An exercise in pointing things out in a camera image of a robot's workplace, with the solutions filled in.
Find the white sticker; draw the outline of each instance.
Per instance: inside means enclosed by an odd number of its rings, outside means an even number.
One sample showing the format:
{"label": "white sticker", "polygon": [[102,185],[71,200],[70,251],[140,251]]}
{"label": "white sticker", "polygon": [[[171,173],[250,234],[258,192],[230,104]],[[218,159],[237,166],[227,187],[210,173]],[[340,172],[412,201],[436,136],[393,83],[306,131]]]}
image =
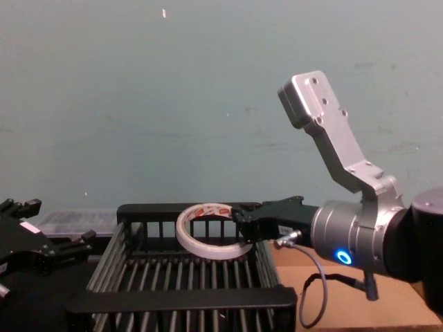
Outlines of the white sticker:
{"label": "white sticker", "polygon": [[20,225],[21,225],[22,227],[25,227],[27,230],[30,230],[30,231],[31,231],[32,233],[34,233],[34,234],[40,233],[40,230],[39,230],[37,227],[31,225],[31,224],[30,224],[29,222],[27,222],[27,221],[24,221],[23,223],[20,223]]}
{"label": "white sticker", "polygon": [[8,263],[1,264],[0,265],[0,274],[6,272],[6,269],[8,268]]}
{"label": "white sticker", "polygon": [[290,227],[287,227],[287,226],[281,226],[281,225],[279,225],[279,226],[278,226],[278,232],[279,232],[281,235],[288,235],[288,234],[291,234],[291,233],[293,232],[293,229],[290,228]]}

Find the brown cardboard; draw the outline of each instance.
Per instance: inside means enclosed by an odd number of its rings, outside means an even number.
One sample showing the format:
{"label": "brown cardboard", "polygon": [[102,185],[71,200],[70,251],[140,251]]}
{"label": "brown cardboard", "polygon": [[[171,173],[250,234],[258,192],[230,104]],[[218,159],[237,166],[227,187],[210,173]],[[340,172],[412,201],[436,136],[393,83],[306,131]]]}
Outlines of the brown cardboard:
{"label": "brown cardboard", "polygon": [[[294,287],[300,303],[305,280],[317,273],[313,263],[301,252],[272,249],[281,282]],[[341,273],[363,279],[360,270],[320,260],[326,273]],[[370,302],[365,293],[336,281],[328,281],[329,299],[325,315],[313,330],[324,331],[443,331],[442,321],[430,311],[419,293],[408,283],[376,276],[379,300]],[[317,315],[323,291],[320,280],[308,288],[305,320]],[[297,316],[297,331],[305,331]]]}

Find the roll of tape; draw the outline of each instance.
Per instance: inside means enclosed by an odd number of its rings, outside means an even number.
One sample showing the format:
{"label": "roll of tape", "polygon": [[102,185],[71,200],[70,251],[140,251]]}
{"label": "roll of tape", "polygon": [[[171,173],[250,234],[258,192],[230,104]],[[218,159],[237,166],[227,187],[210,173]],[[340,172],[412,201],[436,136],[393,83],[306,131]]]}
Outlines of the roll of tape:
{"label": "roll of tape", "polygon": [[231,206],[218,203],[207,203],[193,205],[182,213],[177,219],[176,235],[180,244],[192,254],[207,259],[234,259],[246,254],[252,244],[236,243],[229,246],[213,246],[197,241],[191,237],[186,230],[186,226],[191,220],[199,216],[224,216],[231,218]]}

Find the cable connector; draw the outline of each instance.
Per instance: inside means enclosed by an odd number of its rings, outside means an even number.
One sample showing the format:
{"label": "cable connector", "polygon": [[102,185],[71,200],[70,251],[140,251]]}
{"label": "cable connector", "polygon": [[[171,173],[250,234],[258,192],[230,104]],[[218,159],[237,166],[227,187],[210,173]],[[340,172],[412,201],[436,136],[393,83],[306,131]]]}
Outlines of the cable connector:
{"label": "cable connector", "polygon": [[299,230],[294,230],[293,232],[280,237],[274,241],[274,246],[277,249],[281,249],[282,247],[292,248],[295,243],[300,241],[302,238],[302,232]]}

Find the black plastic crate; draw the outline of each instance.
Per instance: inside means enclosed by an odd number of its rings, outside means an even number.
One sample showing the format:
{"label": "black plastic crate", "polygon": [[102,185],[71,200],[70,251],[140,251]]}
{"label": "black plastic crate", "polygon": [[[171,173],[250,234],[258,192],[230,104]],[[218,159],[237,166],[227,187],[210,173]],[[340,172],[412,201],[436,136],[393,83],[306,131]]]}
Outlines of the black plastic crate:
{"label": "black plastic crate", "polygon": [[[232,260],[196,257],[174,233],[191,205],[118,208],[118,227],[87,290],[67,305],[70,331],[294,331],[297,297],[279,285],[267,243]],[[206,243],[238,242],[229,223],[204,216],[190,232]]]}

